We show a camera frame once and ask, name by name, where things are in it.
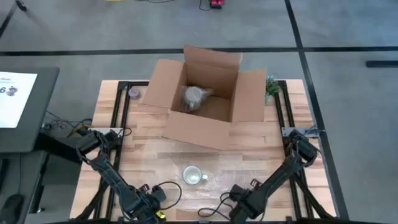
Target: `box flap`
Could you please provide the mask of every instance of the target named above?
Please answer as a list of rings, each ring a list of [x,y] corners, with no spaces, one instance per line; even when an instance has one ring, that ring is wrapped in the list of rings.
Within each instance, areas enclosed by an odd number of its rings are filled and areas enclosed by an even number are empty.
[[[159,60],[150,79],[143,104],[170,108],[182,75],[184,63],[174,60]]]
[[[233,98],[232,122],[263,121],[266,71],[239,72]]]
[[[171,111],[163,137],[178,141],[227,149],[231,123]]]
[[[242,53],[226,53],[185,45],[184,58],[186,62],[190,63],[199,63],[238,71],[242,61]]]

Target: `floor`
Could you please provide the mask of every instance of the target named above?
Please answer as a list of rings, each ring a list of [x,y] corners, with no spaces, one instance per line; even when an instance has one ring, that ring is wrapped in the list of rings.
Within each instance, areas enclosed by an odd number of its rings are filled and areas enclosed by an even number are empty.
[[[285,2],[291,2],[297,30]],[[60,67],[51,112],[70,120],[92,117],[101,80],[148,79],[159,58],[182,60],[168,53],[184,44],[245,48],[242,70],[265,67],[268,75],[301,78],[310,93],[315,90],[349,218],[398,219],[397,69],[364,64],[398,59],[398,1],[229,0],[220,11],[199,10],[199,0],[25,3],[29,11],[15,10],[0,29],[0,66]],[[0,2],[0,23],[12,5]],[[304,49],[290,49],[297,44]],[[254,53],[250,47],[261,48]],[[79,167],[54,157],[49,167],[42,200],[48,210],[27,223],[68,218]],[[60,179],[57,169],[72,171]],[[52,204],[54,198],[62,203]]]

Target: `small plant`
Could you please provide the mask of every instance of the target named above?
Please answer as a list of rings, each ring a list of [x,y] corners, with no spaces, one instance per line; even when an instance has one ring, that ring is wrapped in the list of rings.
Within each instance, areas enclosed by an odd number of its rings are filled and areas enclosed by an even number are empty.
[[[278,85],[278,81],[275,80],[274,76],[271,75],[267,77],[267,85],[266,85],[266,102],[268,103],[270,96],[275,96],[279,93],[280,86]]]

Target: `red object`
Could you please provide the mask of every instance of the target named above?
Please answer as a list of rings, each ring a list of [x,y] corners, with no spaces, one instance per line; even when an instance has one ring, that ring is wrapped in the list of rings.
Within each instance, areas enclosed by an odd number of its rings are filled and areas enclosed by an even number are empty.
[[[224,0],[210,0],[210,7],[215,9],[221,9],[224,4]]]

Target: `wooden table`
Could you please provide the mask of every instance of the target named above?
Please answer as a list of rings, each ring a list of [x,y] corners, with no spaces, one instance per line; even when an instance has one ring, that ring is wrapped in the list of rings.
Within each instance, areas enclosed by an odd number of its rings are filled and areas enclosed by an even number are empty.
[[[286,82],[295,125],[311,127],[312,117],[302,81],[286,80]],[[93,117],[94,127],[109,127],[117,85],[118,80],[102,81]],[[140,89],[141,93],[145,94],[146,86],[133,88]],[[168,220],[198,220],[197,210],[202,207],[215,208],[220,202],[220,194],[229,191],[233,184],[249,187],[253,178],[264,181],[284,160],[284,149],[273,99],[264,106],[264,122],[242,122],[232,125],[227,151],[162,138],[168,110],[143,105],[141,100],[142,98],[131,100],[129,105],[127,127],[132,129],[132,134],[125,137],[123,142],[120,173],[127,183],[136,187],[142,184],[149,184],[152,187],[166,180],[179,183],[183,189],[182,199],[174,208],[165,211]],[[122,99],[119,119],[123,104]],[[317,140],[312,140],[312,143],[317,145]],[[185,184],[182,172],[188,165],[200,167],[209,176],[208,180],[198,185]],[[327,212],[335,215],[321,155],[314,165],[305,169],[305,172],[311,192]],[[86,207],[98,189],[99,179],[100,176],[88,165],[82,165],[70,217],[76,217]],[[167,195],[167,201],[162,204],[165,207],[176,201],[178,190],[174,185],[162,187]],[[300,189],[298,192],[305,217],[303,196]],[[108,194],[104,196],[102,217],[106,209],[107,196]],[[115,203],[113,220],[121,215],[117,198]],[[220,212],[228,215],[228,207],[222,206]],[[294,217],[288,182],[269,198],[264,220],[285,220],[286,216]],[[224,220],[219,215],[208,219]]]

